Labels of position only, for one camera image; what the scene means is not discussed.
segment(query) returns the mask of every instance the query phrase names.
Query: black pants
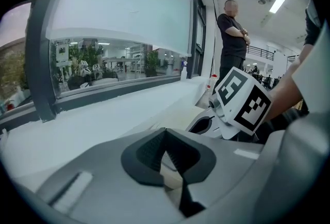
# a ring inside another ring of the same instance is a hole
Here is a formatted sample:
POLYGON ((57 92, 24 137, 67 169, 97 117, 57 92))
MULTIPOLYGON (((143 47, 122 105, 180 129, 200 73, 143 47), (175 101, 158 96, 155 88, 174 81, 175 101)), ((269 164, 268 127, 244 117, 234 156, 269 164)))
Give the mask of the black pants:
POLYGON ((220 62, 220 73, 219 80, 213 88, 213 94, 216 93, 215 88, 220 84, 220 82, 224 79, 224 77, 228 74, 228 72, 232 69, 232 67, 237 67, 238 69, 243 69, 244 59, 236 56, 223 56, 221 57, 220 62))

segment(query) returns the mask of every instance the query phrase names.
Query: black sleeve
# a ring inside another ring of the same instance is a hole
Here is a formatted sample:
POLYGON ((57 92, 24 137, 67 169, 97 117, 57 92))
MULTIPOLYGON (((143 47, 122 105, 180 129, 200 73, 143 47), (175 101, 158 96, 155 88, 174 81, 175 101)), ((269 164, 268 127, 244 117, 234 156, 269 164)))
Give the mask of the black sleeve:
POLYGON ((233 26, 232 21, 229 19, 228 15, 221 14, 218 17, 218 27, 223 30, 224 32, 233 26))
POLYGON ((310 45, 314 45, 319 33, 320 33, 320 28, 317 27, 309 18, 307 10, 306 12, 306 32, 307 32, 307 36, 305 38, 305 44, 310 44, 310 45))

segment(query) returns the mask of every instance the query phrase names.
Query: ceiling fan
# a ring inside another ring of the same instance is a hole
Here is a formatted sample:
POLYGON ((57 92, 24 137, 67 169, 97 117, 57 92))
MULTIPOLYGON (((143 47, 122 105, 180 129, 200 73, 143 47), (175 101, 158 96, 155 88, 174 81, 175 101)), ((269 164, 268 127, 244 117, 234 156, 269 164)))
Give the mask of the ceiling fan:
POLYGON ((270 2, 273 2, 273 0, 258 0, 258 3, 261 5, 264 5, 267 2, 270 3, 270 2))

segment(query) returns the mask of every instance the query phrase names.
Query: black t-shirt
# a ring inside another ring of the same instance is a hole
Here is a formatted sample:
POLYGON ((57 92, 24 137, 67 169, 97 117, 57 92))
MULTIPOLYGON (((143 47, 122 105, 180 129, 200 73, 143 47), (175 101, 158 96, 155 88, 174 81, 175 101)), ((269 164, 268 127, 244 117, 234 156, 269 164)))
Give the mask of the black t-shirt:
POLYGON ((226 33, 226 30, 232 26, 236 27, 238 30, 243 30, 242 26, 237 23, 233 17, 225 13, 219 15, 218 27, 221 32, 223 43, 221 57, 231 55, 245 60, 246 41, 242 37, 233 37, 226 33))
POLYGON ((307 36, 305 38, 305 44, 314 45, 317 38, 319 37, 321 29, 316 26, 312 20, 309 18, 306 10, 306 32, 307 36))

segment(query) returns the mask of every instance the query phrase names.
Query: glass window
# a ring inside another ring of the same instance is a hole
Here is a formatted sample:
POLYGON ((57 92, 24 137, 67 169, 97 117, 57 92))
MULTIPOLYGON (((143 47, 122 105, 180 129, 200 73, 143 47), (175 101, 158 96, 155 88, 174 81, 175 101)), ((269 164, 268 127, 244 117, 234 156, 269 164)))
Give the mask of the glass window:
POLYGON ((50 46, 57 97, 63 92, 96 85, 180 74, 179 54, 155 45, 117 39, 72 38, 52 40, 50 46))
POLYGON ((194 74, 198 74, 198 68, 200 63, 201 54, 196 50, 195 51, 195 63, 194 63, 194 74))
POLYGON ((201 16, 198 14, 197 16, 197 37, 196 43, 203 48, 203 36, 204 36, 204 23, 202 21, 201 16))
POLYGON ((31 3, 19 5, 0 22, 0 116, 32 101, 25 77, 25 35, 31 3))

